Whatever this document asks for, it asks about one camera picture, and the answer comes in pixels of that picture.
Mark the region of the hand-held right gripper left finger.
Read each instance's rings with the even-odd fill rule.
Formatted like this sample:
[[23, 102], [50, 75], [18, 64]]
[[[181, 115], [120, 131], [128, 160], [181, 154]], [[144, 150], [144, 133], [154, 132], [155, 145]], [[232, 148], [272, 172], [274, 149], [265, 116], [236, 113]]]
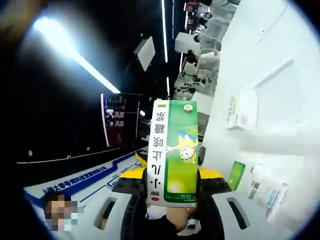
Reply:
[[112, 191], [100, 193], [81, 217], [82, 240], [136, 240], [145, 221], [146, 168], [126, 171]]

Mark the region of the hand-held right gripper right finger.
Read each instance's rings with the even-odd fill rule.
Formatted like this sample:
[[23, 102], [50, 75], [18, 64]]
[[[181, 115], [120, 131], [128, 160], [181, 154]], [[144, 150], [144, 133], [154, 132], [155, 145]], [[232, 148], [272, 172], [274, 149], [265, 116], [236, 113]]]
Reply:
[[223, 175], [198, 169], [197, 210], [205, 240], [273, 240], [274, 228], [264, 211], [246, 196], [231, 191]]

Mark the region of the person's right hand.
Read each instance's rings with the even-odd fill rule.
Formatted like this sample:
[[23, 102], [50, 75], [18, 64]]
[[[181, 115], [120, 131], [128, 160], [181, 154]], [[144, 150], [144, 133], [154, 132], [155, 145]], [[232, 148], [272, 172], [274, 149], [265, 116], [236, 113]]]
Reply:
[[175, 231], [179, 233], [191, 225], [196, 225], [197, 220], [194, 217], [196, 213], [195, 207], [168, 207], [166, 218], [174, 225]]

